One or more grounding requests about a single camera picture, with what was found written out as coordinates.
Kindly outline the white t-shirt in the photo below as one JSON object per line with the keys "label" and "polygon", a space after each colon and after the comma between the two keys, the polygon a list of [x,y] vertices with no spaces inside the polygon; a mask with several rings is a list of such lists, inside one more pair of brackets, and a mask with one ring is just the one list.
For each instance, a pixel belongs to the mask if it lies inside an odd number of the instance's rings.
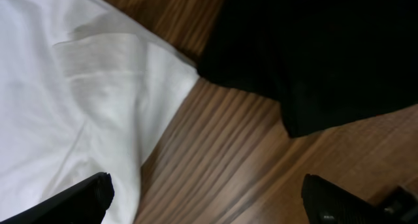
{"label": "white t-shirt", "polygon": [[198,80],[103,0],[1,0],[1,219],[97,172],[105,223],[132,223],[140,168]]}

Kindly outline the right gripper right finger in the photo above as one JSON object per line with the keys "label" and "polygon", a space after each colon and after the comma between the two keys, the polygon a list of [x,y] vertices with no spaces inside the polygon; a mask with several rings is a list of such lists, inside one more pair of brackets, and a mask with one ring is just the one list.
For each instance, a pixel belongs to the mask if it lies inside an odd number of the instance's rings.
{"label": "right gripper right finger", "polygon": [[310,224],[417,224],[417,195],[397,187],[378,205],[307,174],[301,197]]}

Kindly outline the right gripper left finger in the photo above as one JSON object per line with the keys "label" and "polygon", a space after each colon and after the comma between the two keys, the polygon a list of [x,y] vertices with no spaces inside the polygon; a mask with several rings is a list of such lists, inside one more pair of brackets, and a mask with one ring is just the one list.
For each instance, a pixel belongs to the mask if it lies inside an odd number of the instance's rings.
{"label": "right gripper left finger", "polygon": [[2,224],[101,224],[114,198],[109,173],[98,172]]}

